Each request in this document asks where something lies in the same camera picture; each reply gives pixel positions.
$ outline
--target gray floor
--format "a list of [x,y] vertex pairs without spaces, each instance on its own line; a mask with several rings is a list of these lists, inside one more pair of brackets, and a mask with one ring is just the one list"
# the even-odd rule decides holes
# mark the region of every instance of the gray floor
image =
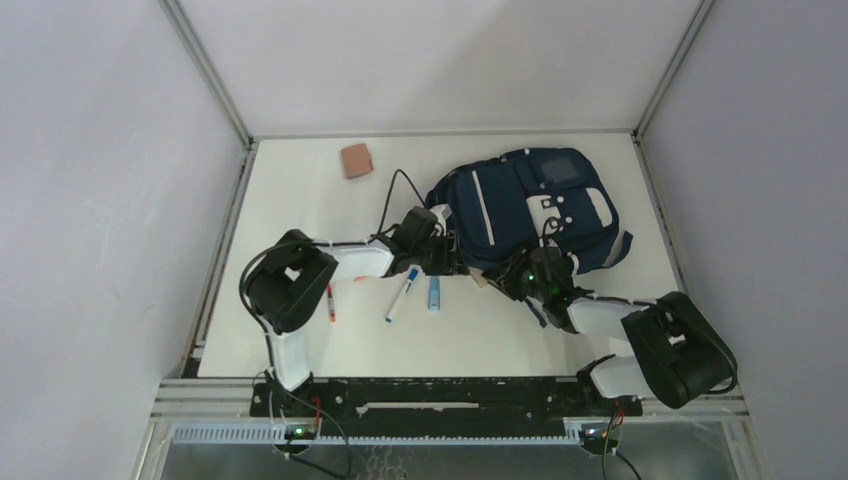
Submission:
[[[645,480],[736,479],[720,425],[666,423],[625,425],[621,453]],[[482,478],[602,479],[600,457],[576,446],[541,447],[353,447],[354,477],[385,480]],[[313,447],[308,458],[343,471],[342,447]],[[631,480],[617,458],[607,459],[608,479]],[[326,480],[327,476],[286,461],[270,445],[173,445],[163,478]]]

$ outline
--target red marker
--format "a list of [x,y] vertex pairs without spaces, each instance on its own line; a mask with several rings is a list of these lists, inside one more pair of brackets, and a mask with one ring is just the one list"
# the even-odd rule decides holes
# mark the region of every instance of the red marker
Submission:
[[330,307],[330,322],[336,323],[336,304],[333,302],[333,287],[327,285],[327,305]]

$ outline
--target marker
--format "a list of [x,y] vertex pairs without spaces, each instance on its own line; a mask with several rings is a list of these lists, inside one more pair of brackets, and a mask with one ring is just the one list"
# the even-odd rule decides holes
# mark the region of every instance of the marker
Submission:
[[327,285],[327,305],[330,307],[330,322],[336,323],[336,302],[333,301],[333,287]]
[[418,276],[418,269],[412,267],[412,270],[409,271],[409,276],[406,277],[406,282],[404,282],[403,287],[398,292],[398,296],[395,297],[394,303],[392,303],[392,308],[389,309],[389,313],[386,314],[386,321],[392,323],[392,319],[395,318],[397,314],[397,310],[400,307],[400,300],[406,295],[406,292],[409,291],[409,288],[412,287],[412,281],[415,280],[415,277]]

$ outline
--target white table surface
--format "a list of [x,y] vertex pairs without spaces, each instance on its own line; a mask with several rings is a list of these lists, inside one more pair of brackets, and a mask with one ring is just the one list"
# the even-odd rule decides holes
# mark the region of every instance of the white table surface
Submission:
[[[345,180],[339,150],[364,142],[374,171]],[[598,170],[634,235],[617,266],[576,277],[603,294],[647,298],[677,287],[630,137],[624,133],[457,135],[265,140],[251,173],[220,291],[210,319],[201,377],[252,377],[268,365],[262,331],[238,299],[238,278],[256,253],[289,229],[334,241],[363,239],[380,220],[392,172],[403,168],[422,195],[457,165],[524,147],[574,147]],[[387,225],[417,204],[402,178],[395,185]],[[620,341],[572,336],[539,328],[529,310],[470,277],[441,279],[441,311],[427,310],[429,279],[420,277],[398,319],[386,311],[403,276],[339,282],[333,292],[338,321],[322,301],[306,328],[309,363],[317,376],[568,375]]]

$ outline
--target metal frame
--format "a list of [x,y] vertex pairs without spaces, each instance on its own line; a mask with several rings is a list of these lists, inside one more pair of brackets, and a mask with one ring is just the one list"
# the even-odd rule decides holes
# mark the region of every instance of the metal frame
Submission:
[[528,128],[506,130],[415,130],[398,132],[319,133],[314,135],[257,135],[254,141],[312,138],[451,137],[456,135],[529,135],[557,133],[632,133],[632,128]]
[[186,354],[183,355],[178,370],[179,375],[184,374],[186,371],[186,365],[191,359],[197,360],[202,355],[202,349],[206,342],[206,335],[209,333],[209,319],[212,316],[212,309],[215,306],[215,300],[218,298],[218,290],[220,289],[221,280],[223,279],[224,267],[227,264],[227,257],[230,254],[230,247],[233,243],[233,234],[235,233],[236,224],[238,223],[238,218],[241,214],[241,205],[244,202],[244,195],[247,191],[247,184],[250,181],[250,174],[253,171],[253,163],[256,160],[256,152],[258,148],[259,143],[254,142],[250,149],[245,151],[241,170],[233,184],[232,193],[230,194],[229,209],[227,210],[224,222],[221,225],[218,248],[215,250],[214,256],[209,265],[209,273],[198,304],[192,335],[188,339],[188,344],[185,349]]
[[215,101],[230,122],[230,126],[233,127],[242,145],[249,148],[253,140],[250,138],[247,126],[242,120],[233,98],[224,86],[221,75],[218,74],[218,70],[212,64],[212,60],[209,58],[209,54],[200,41],[200,37],[197,35],[188,15],[186,15],[182,4],[179,0],[159,0],[159,4],[174,26],[174,30],[182,40],[188,55],[200,72],[200,76],[206,82],[206,86],[209,87],[210,93],[215,97]]
[[651,125],[651,121],[654,119],[657,109],[665,98],[674,78],[677,76],[677,72],[680,71],[683,61],[686,59],[686,56],[689,55],[689,51],[692,49],[692,44],[695,43],[695,39],[698,37],[701,27],[704,26],[704,22],[706,22],[713,6],[715,6],[715,3],[716,0],[701,0],[701,3],[698,4],[698,8],[695,9],[695,13],[689,20],[689,24],[686,26],[686,30],[683,32],[683,36],[680,38],[680,42],[677,44],[674,54],[672,54],[662,77],[660,77],[660,82],[657,84],[656,89],[654,89],[654,93],[651,95],[650,100],[648,100],[648,105],[645,106],[645,110],[639,117],[639,123],[636,124],[636,128],[633,130],[633,136],[637,142],[641,142],[642,138],[645,136],[645,132]]
[[[646,161],[641,143],[645,132],[662,103],[670,85],[673,83],[693,42],[701,30],[706,18],[716,0],[702,0],[693,14],[679,45],[667,64],[661,80],[657,84],[638,124],[631,130],[569,130],[572,133],[587,132],[628,132],[639,158],[643,177],[648,185],[651,202],[654,206],[657,222],[661,227],[663,239],[669,259],[674,267],[674,274],[681,290],[686,291],[685,277],[680,265],[677,252],[672,241],[672,233],[667,224],[663,202],[657,192],[650,163]],[[188,359],[194,353],[200,352],[206,337],[209,316],[217,297],[221,276],[232,243],[233,233],[244,200],[247,183],[253,167],[258,147],[242,120],[232,97],[225,88],[220,75],[212,64],[206,49],[198,38],[191,21],[180,0],[159,0],[163,10],[171,20],[180,39],[184,43],[192,61],[198,68],[216,102],[230,122],[236,135],[245,145],[246,155],[241,172],[235,182],[230,200],[230,210],[223,222],[221,237],[215,257],[210,265],[210,272],[204,288],[204,294],[198,305],[197,320],[193,336],[189,340],[189,352],[183,359],[180,372],[185,369]],[[508,133],[539,133],[551,131],[465,131],[465,132],[397,132],[369,133],[367,136],[398,136],[398,135],[458,135],[458,134],[508,134]],[[332,135],[354,137],[361,135]],[[304,138],[303,136],[267,136],[265,138]],[[164,469],[165,459],[169,448],[174,443],[267,443],[278,439],[281,430],[273,425],[268,418],[251,418],[250,407],[256,399],[253,396],[253,379],[166,379],[159,387],[153,405],[150,420],[145,430],[143,444],[140,448],[135,468],[136,480],[158,479]],[[731,454],[734,469],[741,479],[771,478],[762,452],[759,448],[747,407],[741,392],[735,390],[722,396],[705,396],[698,398],[680,410],[671,410],[655,399],[642,401],[643,415],[628,417],[631,423],[653,422],[721,422],[728,449]],[[307,424],[312,419],[289,418],[289,424]],[[579,429],[584,423],[604,423],[608,417],[569,417],[564,418],[565,435],[561,437],[508,437],[508,438],[463,438],[463,439],[421,439],[421,438],[354,438],[352,443],[381,445],[392,444],[451,444],[451,445],[509,445],[509,444],[563,444],[573,445],[575,439],[569,432]],[[337,437],[324,437],[317,443],[339,443]]]
[[[268,444],[281,438],[283,425],[249,415],[253,398],[251,379],[163,380],[133,471],[135,480],[158,480],[170,446],[178,443]],[[643,415],[628,423],[720,422],[737,476],[743,480],[770,478],[753,435],[740,392],[704,396],[680,410],[654,399],[642,402]],[[578,445],[584,424],[606,423],[608,417],[563,418],[563,435],[499,438],[386,438],[353,437],[353,445]],[[312,418],[288,418],[290,427],[308,425]],[[315,444],[340,444],[338,437],[320,437]]]

